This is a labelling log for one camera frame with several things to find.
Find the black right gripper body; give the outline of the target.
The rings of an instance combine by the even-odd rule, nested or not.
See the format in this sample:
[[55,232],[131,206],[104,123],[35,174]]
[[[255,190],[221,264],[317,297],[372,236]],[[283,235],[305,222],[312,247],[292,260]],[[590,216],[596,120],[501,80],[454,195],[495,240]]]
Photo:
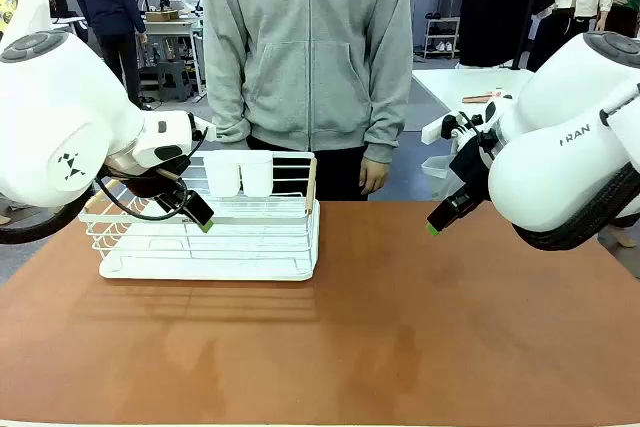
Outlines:
[[452,196],[466,196],[474,200],[490,200],[489,167],[483,157],[486,154],[482,134],[477,134],[460,147],[449,164],[450,170],[462,182]]

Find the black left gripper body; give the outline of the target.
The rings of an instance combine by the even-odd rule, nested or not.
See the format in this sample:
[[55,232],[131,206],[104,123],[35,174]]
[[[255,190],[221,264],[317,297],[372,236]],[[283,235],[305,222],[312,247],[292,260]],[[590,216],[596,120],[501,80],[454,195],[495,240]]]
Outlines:
[[166,213],[182,213],[189,190],[182,174],[191,165],[187,156],[180,156],[149,169],[141,176],[125,177],[123,184],[137,197],[153,199]]

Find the person's left hand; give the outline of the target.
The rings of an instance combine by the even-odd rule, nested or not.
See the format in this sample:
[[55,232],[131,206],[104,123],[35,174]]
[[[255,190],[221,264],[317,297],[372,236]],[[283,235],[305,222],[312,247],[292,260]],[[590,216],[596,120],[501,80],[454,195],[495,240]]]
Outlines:
[[359,187],[362,196],[373,194],[384,187],[388,180],[390,165],[364,157],[360,166]]

